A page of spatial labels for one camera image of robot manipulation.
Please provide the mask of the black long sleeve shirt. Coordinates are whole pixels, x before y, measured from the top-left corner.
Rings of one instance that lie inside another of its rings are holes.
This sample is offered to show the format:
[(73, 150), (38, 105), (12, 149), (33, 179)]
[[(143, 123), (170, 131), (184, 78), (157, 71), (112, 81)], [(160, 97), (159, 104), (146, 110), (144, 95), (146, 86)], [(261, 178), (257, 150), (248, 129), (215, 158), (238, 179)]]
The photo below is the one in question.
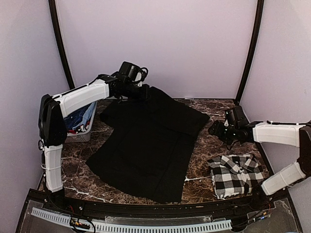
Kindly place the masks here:
[(113, 132), (86, 161), (90, 170), (126, 194), (180, 202), (198, 134), (209, 116), (151, 87), (146, 100), (113, 101), (100, 120)]

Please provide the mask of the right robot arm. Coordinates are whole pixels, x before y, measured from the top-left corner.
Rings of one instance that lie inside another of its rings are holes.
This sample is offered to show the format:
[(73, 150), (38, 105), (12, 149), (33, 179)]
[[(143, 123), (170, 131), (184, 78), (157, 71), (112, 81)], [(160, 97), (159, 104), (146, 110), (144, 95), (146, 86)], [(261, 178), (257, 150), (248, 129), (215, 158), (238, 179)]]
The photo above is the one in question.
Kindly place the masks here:
[(259, 210), (279, 190), (299, 183), (311, 176), (311, 123), (252, 121), (241, 106), (225, 110), (225, 120), (216, 120), (208, 129), (227, 146), (234, 143), (272, 144), (296, 148), (298, 158), (291, 164), (264, 180), (258, 192), (248, 199), (248, 207)]

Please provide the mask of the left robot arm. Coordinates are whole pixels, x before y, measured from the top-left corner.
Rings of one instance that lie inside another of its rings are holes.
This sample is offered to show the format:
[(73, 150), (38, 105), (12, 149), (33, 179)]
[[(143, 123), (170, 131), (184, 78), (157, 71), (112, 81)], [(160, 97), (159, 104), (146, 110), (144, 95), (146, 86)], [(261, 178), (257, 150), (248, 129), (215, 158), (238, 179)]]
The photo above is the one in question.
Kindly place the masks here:
[(73, 90), (41, 98), (39, 110), (38, 148), (43, 152), (42, 168), (45, 186), (52, 193), (63, 189), (61, 152), (68, 135), (64, 119), (76, 110), (111, 97), (145, 99), (149, 86), (143, 84), (149, 70), (123, 62), (112, 75), (100, 74), (96, 79)]

